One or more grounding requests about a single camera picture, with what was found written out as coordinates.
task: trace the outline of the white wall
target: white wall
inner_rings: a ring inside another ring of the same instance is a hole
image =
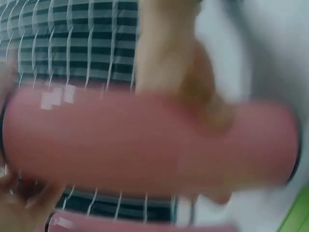
[[[219,0],[205,0],[198,18],[197,35],[211,55],[217,87],[232,102],[254,93],[291,103],[302,120],[302,161],[287,187],[235,193],[224,207],[200,198],[195,223],[232,221],[239,232],[275,232],[309,180],[309,1],[245,0],[243,10],[267,51],[262,50],[253,64]],[[180,204],[180,219],[188,214],[185,204]]]

